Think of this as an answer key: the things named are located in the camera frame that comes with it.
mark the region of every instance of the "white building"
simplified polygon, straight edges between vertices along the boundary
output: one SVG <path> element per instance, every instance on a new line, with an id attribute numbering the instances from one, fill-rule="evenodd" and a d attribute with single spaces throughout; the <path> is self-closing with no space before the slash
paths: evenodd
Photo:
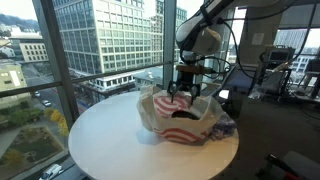
<path id="1" fill-rule="evenodd" d="M 23 33 L 10 37 L 16 61 L 19 62 L 42 62 L 48 61 L 46 47 L 42 36 L 33 33 Z"/>
<path id="2" fill-rule="evenodd" d="M 10 59 L 0 61 L 0 91 L 27 87 L 21 65 Z M 0 98 L 0 109 L 18 105 L 23 101 L 30 101 L 30 93 Z"/>

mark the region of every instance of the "building window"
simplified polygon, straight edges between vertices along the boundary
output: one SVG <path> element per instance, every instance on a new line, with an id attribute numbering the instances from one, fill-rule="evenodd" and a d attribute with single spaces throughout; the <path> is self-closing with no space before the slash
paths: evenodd
<path id="1" fill-rule="evenodd" d="M 4 81 L 5 84 L 11 84 L 12 81 Z"/>

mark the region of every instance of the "table top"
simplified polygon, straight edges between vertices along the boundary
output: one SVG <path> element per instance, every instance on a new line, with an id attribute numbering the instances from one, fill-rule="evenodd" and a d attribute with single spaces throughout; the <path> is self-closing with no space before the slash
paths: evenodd
<path id="1" fill-rule="evenodd" d="M 76 164 L 95 179 L 210 179 L 233 160 L 238 132 L 221 141 L 179 144 L 146 130 L 139 92 L 108 98 L 86 110 L 69 135 Z"/>

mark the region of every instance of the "office chair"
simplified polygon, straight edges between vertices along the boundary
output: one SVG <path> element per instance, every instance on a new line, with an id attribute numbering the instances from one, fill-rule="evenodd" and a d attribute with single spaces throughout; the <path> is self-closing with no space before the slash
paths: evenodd
<path id="1" fill-rule="evenodd" d="M 255 77 L 257 67 L 242 65 L 246 73 Z M 231 67 L 221 85 L 210 95 L 214 97 L 230 117 L 237 118 L 240 115 L 242 103 L 254 86 L 254 80 L 247 77 L 238 64 Z"/>
<path id="2" fill-rule="evenodd" d="M 269 154 L 267 164 L 256 174 L 260 180 L 317 180 L 320 165 L 301 154 L 290 151 L 282 159 Z"/>
<path id="3" fill-rule="evenodd" d="M 318 77 L 319 74 L 320 74 L 320 59 L 309 61 L 305 70 L 305 74 L 302 77 L 301 81 L 299 82 L 298 87 L 301 85 L 303 81 L 303 89 L 305 90 L 308 87 L 311 79 L 313 77 Z"/>

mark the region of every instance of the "autumn tree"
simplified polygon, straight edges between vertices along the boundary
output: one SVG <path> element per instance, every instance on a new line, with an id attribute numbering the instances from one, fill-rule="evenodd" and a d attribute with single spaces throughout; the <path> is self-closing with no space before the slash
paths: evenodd
<path id="1" fill-rule="evenodd" d="M 53 113 L 54 109 L 53 108 L 46 108 L 44 110 L 44 115 L 47 116 L 47 117 L 50 117 L 51 114 Z"/>
<path id="2" fill-rule="evenodd" d="M 61 119 L 61 114 L 58 110 L 54 110 L 53 113 L 51 114 L 50 116 L 50 120 L 53 121 L 53 122 L 56 122 L 58 123 L 59 120 Z"/>
<path id="3" fill-rule="evenodd" d="M 4 160 L 5 160 L 5 163 L 8 165 L 8 166 L 16 166 L 16 165 L 19 165 L 22 163 L 23 161 L 23 154 L 16 150 L 16 149 L 9 149 L 4 155 Z"/>
<path id="4" fill-rule="evenodd" d="M 58 122 L 58 126 L 59 126 L 59 134 L 61 136 L 68 136 L 69 135 L 67 121 L 64 117 L 61 117 L 61 119 Z"/>

